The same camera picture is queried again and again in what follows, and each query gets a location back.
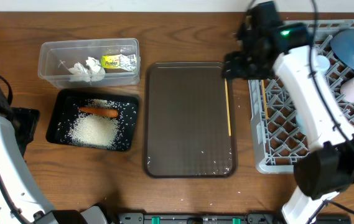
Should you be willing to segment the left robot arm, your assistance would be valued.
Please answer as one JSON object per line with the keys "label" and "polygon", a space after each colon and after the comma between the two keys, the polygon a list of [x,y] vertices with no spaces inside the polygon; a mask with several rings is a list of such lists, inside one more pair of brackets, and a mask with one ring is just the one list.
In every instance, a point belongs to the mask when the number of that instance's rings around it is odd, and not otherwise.
{"label": "left robot arm", "polygon": [[0,88],[0,223],[108,223],[99,205],[79,212],[57,210],[36,184],[24,160],[40,113],[11,105]]}

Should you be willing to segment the orange carrot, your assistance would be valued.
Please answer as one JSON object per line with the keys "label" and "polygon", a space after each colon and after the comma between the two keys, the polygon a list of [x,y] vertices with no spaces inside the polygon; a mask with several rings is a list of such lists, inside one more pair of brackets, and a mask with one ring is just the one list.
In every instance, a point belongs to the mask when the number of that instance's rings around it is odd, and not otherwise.
{"label": "orange carrot", "polygon": [[117,118],[119,115],[118,110],[108,108],[80,107],[79,110],[84,113],[95,114],[98,116],[104,116],[109,118]]}

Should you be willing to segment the pile of white rice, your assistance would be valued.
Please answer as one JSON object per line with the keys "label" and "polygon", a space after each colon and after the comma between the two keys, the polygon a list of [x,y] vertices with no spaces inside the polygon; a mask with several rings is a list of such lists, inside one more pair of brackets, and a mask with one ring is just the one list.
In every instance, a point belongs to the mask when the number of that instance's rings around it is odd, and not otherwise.
{"label": "pile of white rice", "polygon": [[[84,113],[80,107],[118,110],[117,118]],[[66,98],[48,141],[110,151],[128,151],[133,141],[138,104],[102,99]]]}

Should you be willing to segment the light blue cup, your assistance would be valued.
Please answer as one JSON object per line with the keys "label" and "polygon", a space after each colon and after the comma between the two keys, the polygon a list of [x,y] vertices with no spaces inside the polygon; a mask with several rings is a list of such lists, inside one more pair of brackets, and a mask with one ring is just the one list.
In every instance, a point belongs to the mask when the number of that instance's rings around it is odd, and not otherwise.
{"label": "light blue cup", "polygon": [[330,68],[330,61],[326,56],[318,55],[316,56],[316,61],[318,65],[318,71],[325,75]]}

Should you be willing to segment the light blue bowl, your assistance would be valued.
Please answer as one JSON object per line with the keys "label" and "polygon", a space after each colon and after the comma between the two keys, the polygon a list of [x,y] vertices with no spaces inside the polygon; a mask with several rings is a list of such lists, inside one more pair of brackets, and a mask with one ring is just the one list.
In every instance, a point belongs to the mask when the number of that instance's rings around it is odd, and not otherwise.
{"label": "light blue bowl", "polygon": [[296,124],[300,128],[300,132],[306,136],[307,128],[306,128],[305,119],[303,116],[300,115],[300,113],[296,113]]}

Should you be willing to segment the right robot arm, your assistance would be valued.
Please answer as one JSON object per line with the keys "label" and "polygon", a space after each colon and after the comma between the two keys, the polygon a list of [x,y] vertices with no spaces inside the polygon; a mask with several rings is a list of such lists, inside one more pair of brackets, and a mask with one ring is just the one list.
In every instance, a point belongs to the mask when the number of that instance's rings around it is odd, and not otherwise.
{"label": "right robot arm", "polygon": [[354,184],[354,127],[317,70],[315,33],[285,24],[273,1],[249,3],[239,51],[224,58],[223,78],[278,77],[304,120],[309,153],[294,165],[297,188],[281,209],[282,223],[313,223],[320,211]]}

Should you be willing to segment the yellow foil snack wrapper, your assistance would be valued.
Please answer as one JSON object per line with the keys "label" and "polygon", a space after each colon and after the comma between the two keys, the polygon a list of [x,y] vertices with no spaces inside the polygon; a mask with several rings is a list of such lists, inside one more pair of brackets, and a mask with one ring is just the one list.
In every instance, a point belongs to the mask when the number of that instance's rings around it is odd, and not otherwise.
{"label": "yellow foil snack wrapper", "polygon": [[103,55],[101,57],[101,66],[107,69],[122,69],[133,72],[137,69],[137,57],[132,55]]}

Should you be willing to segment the wooden chopstick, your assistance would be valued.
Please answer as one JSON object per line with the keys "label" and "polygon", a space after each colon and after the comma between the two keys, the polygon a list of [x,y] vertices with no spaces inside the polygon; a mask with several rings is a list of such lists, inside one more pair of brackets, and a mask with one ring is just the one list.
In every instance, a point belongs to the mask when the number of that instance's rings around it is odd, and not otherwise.
{"label": "wooden chopstick", "polygon": [[230,105],[229,105],[229,93],[228,93],[228,81],[224,79],[225,84],[225,99],[226,99],[226,115],[227,115],[227,125],[228,125],[228,135],[231,136],[231,121],[230,121]]}
{"label": "wooden chopstick", "polygon": [[267,99],[266,99],[266,87],[265,87],[265,84],[264,84],[264,80],[261,80],[261,88],[262,88],[262,95],[263,95],[264,114],[265,114],[266,120],[268,120],[269,119],[268,104],[267,104]]}

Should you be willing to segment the white tissue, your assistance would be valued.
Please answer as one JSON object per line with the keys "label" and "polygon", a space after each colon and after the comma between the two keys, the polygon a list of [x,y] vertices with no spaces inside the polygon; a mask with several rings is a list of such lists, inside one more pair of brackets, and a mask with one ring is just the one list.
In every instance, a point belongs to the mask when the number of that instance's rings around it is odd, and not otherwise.
{"label": "white tissue", "polygon": [[92,82],[97,82],[105,77],[105,70],[101,66],[100,61],[93,58],[93,57],[88,57],[86,60],[86,66],[89,67],[89,72],[90,72],[90,77]]}
{"label": "white tissue", "polygon": [[68,71],[72,74],[69,78],[70,82],[90,82],[90,71],[85,68],[80,62],[77,62]]}

